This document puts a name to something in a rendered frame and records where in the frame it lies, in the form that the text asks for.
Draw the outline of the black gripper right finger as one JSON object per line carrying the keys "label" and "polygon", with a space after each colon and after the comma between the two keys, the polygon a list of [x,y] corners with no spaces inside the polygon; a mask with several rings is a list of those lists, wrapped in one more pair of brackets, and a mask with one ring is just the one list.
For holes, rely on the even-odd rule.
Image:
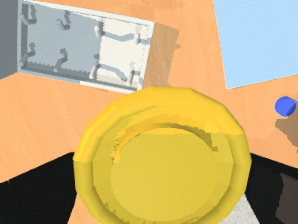
{"label": "black gripper right finger", "polygon": [[250,155],[243,193],[259,224],[298,224],[298,168]]}

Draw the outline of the light blue mat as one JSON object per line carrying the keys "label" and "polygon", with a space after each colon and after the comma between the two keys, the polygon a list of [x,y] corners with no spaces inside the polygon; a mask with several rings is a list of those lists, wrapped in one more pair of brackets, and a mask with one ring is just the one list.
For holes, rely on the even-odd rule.
{"label": "light blue mat", "polygon": [[213,0],[226,89],[298,73],[298,0]]}

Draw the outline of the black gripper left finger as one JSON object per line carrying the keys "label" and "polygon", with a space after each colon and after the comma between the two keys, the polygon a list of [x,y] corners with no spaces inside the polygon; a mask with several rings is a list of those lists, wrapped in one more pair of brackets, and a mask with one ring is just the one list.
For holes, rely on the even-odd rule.
{"label": "black gripper left finger", "polygon": [[0,183],[0,224],[68,224],[77,200],[74,153]]}

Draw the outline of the yellow plate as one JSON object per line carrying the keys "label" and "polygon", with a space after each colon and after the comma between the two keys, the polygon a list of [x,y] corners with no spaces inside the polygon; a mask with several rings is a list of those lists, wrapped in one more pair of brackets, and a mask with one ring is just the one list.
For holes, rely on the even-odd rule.
{"label": "yellow plate", "polygon": [[245,131],[220,100],[149,85],[86,124],[74,189],[100,224],[220,224],[245,192],[250,164]]}

